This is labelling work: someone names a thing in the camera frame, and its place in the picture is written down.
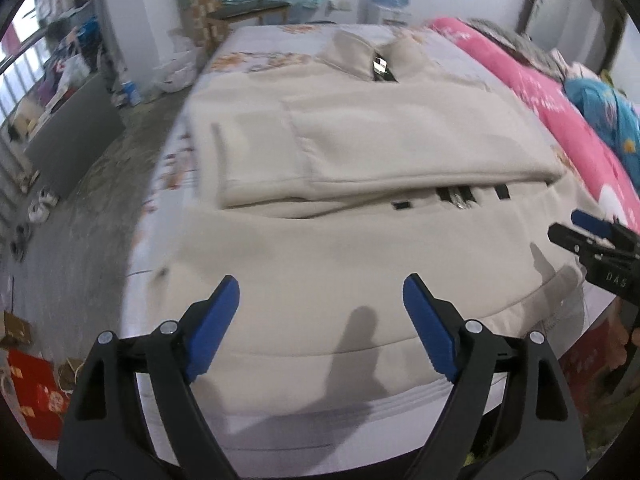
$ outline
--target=cardboard box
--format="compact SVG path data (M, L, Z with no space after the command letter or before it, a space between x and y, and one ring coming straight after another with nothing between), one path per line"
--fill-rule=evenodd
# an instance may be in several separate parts
M0 346L2 348L15 348L18 345L30 346L31 325L23 319L9 312L0 316Z

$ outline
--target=red bag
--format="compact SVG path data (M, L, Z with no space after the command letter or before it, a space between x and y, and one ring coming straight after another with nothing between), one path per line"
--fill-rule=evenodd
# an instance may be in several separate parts
M17 350L9 351L7 361L20 412L31 436L41 440L59 440L61 414L68 407L68 399L58 389L51 364Z

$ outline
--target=white bag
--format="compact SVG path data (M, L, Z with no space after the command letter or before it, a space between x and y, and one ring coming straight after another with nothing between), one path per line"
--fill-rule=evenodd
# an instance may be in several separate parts
M196 47L189 38L173 34L175 54L169 62L156 68L156 86L163 92L179 92L196 81L198 69L204 64L200 58L204 50Z
M71 56L65 61L65 69L60 76L58 88L80 88L89 77L91 69L87 66L81 54Z

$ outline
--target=bed sheet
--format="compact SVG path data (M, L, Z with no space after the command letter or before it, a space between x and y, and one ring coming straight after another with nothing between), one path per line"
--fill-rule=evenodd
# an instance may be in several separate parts
M377 25L293 25L240 28L208 63L196 88L225 72L268 70L309 62L338 28L375 43L387 43L410 34L448 72L488 86L502 86L485 67L426 27L412 30ZM549 144L562 157L561 149L546 128L541 128L541 133L547 135ZM142 314L146 308L152 308L146 298L147 280L176 247L182 211L196 196L197 181L194 145L186 117L181 114L162 152L134 236L124 295L122 337L146 332ZM560 355L595 321L611 299L610 294L585 284L537 329L547 335ZM198 381L192 387L198 388ZM146 376L141 378L140 389L156 450L162 458L174 461ZM450 384L442 379L348 410L305 415L220 415L210 406L201 409L241 476L280 478L355 468L417 449L431 433L450 389ZM503 390L504 378L497 376L487 410L500 403Z
M521 65L460 20L439 18L430 26L511 88L558 140L600 206L640 233L640 199L631 179L617 156L567 99L561 84Z

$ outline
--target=pink blanket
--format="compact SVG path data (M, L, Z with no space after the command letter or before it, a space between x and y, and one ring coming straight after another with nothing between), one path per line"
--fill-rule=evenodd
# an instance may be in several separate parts
M430 27L511 88L556 138L607 215L640 233L640 199L631 180L616 155L565 97L560 84L522 66L460 20L439 18Z

